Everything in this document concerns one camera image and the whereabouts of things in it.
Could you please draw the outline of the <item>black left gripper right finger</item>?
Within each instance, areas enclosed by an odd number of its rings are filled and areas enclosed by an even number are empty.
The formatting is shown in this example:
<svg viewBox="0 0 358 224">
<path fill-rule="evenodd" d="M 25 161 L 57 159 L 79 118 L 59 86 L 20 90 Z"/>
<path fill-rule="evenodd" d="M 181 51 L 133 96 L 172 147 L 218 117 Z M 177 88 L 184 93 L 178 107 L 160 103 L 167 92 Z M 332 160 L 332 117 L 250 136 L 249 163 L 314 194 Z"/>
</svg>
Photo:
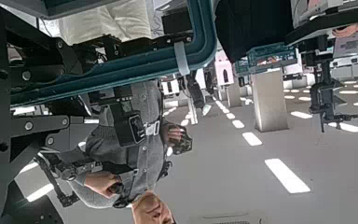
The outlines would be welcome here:
<svg viewBox="0 0 358 224">
<path fill-rule="evenodd" d="M 0 6 L 0 98 L 23 106 L 80 94 L 84 69 L 76 51 Z"/>
</svg>

